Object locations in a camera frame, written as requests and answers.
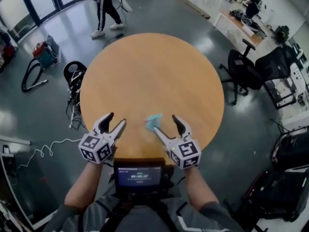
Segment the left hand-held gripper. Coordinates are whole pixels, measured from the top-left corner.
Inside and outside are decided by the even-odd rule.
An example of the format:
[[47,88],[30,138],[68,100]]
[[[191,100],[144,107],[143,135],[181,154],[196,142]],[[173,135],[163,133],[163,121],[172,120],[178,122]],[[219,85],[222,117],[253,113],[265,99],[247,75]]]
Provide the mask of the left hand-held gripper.
[[92,163],[100,164],[105,160],[112,160],[116,146],[115,142],[125,130],[126,119],[122,119],[115,128],[109,132],[109,124],[114,112],[105,114],[94,123],[94,128],[86,133],[78,144],[83,158]]

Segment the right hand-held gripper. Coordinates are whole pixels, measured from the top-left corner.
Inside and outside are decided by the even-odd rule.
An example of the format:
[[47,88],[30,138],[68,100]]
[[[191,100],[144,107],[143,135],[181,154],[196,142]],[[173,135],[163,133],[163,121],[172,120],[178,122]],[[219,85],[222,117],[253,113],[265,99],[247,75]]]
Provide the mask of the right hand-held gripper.
[[154,127],[154,132],[164,145],[169,145],[167,150],[169,158],[180,168],[187,169],[197,166],[201,159],[201,149],[197,140],[192,139],[190,125],[179,116],[172,115],[181,139],[167,136],[159,127]]

